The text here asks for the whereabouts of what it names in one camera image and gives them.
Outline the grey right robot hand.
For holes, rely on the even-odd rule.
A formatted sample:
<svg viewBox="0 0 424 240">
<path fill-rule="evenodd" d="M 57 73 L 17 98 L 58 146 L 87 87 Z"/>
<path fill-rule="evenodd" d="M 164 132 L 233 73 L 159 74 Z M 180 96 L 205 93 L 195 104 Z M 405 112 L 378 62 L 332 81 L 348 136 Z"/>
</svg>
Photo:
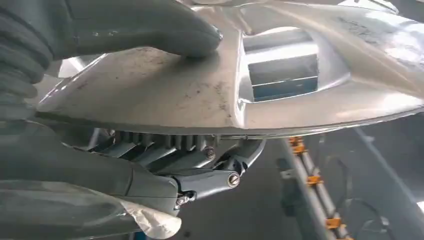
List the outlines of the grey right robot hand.
<svg viewBox="0 0 424 240">
<path fill-rule="evenodd" d="M 132 232 L 155 239 L 181 227 L 173 177 L 76 150 L 33 122 L 51 62 L 148 46 L 212 53 L 218 29 L 174 0 L 3 0 L 0 3 L 0 237 L 81 240 Z"/>
</svg>

